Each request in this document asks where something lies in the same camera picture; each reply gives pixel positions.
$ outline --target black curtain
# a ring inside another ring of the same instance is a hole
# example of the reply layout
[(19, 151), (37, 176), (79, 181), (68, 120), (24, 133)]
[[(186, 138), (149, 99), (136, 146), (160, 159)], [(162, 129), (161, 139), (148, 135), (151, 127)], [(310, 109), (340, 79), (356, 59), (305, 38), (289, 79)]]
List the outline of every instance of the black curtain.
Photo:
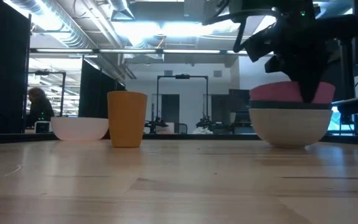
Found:
[(124, 91), (115, 79), (94, 68), (83, 60), (81, 70), (81, 90), (79, 117), (108, 118), (107, 94), (111, 91)]
[(0, 0), (0, 133), (21, 133), (29, 20)]
[(229, 90), (230, 112), (244, 111), (249, 108), (249, 90)]

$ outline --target ceiling light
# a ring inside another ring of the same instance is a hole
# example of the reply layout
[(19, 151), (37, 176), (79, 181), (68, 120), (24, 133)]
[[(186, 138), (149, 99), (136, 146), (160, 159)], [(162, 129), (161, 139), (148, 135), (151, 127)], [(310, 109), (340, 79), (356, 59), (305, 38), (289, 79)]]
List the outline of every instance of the ceiling light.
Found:
[(197, 37), (210, 33), (212, 27), (199, 22), (166, 22), (162, 27), (162, 34), (168, 37)]
[(276, 22), (276, 18), (273, 16), (265, 16), (264, 19), (262, 19), (262, 22), (260, 22), (258, 28), (254, 31), (254, 34), (266, 29), (268, 26), (272, 25)]
[(179, 50), (179, 49), (164, 49), (164, 53), (168, 54), (219, 54), (220, 50)]
[(240, 52), (238, 52), (238, 53), (235, 53), (234, 51), (232, 51), (232, 50), (228, 50), (227, 51), (227, 54), (234, 54), (234, 55), (247, 55), (248, 53), (247, 53), (247, 51), (246, 50), (240, 50)]
[(160, 33), (160, 25), (156, 22), (112, 22), (118, 35), (126, 37), (152, 37)]
[(38, 53), (78, 53), (87, 54), (92, 53), (92, 49), (37, 49)]
[(155, 54), (154, 49), (104, 49), (101, 53), (118, 53), (118, 54)]

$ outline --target wooden table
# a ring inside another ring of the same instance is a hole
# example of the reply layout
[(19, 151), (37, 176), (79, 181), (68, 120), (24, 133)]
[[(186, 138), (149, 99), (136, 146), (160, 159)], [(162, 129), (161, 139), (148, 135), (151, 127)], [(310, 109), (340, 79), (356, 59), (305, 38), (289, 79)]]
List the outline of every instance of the wooden table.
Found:
[(358, 224), (358, 146), (0, 144), (2, 223)]

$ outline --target person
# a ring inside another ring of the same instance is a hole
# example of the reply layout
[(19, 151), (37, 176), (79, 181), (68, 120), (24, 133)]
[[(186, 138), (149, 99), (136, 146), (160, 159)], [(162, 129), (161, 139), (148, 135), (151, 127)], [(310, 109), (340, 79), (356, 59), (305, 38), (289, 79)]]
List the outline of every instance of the person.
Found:
[(27, 126), (34, 126), (37, 121), (50, 121), (50, 118), (55, 115), (45, 92), (40, 88), (32, 88), (28, 94), (31, 107), (27, 117)]

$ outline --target wood grain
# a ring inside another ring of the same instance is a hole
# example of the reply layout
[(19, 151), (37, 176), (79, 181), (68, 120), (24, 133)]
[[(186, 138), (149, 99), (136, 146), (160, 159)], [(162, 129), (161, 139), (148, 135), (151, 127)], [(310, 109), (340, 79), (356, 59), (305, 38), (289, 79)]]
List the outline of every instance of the wood grain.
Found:
[(0, 144), (1, 223), (358, 223), (358, 146)]

